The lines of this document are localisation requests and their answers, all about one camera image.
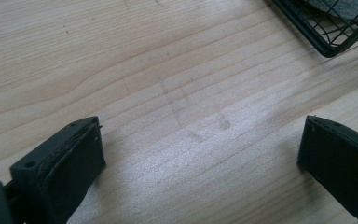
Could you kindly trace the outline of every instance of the black wire basket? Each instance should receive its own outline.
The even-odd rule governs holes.
[[[324,57],[358,41],[358,0],[273,0]]]

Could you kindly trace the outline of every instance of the gray cloth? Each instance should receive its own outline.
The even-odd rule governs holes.
[[[309,0],[308,3],[321,11],[329,11],[335,4],[335,11],[330,10],[329,14],[346,20],[352,20],[358,15],[358,0]]]

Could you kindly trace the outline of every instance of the black metal frame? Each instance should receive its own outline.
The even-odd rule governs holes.
[[[336,0],[332,6],[325,0],[320,0],[329,6],[329,10],[325,12],[313,8],[309,4],[310,0],[272,1],[326,58],[337,56],[358,41],[358,14],[355,18],[344,19],[335,10],[340,0]]]

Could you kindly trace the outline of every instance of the wooden table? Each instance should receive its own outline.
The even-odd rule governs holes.
[[[296,166],[306,115],[358,131],[358,44],[325,59],[270,1],[0,0],[0,180],[103,125],[70,223],[354,223]]]

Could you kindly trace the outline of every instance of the light wood tabletop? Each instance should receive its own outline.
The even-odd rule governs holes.
[[[358,132],[358,43],[325,59],[270,1],[0,0],[0,180],[103,125],[69,223],[356,223],[296,165],[307,115]]]

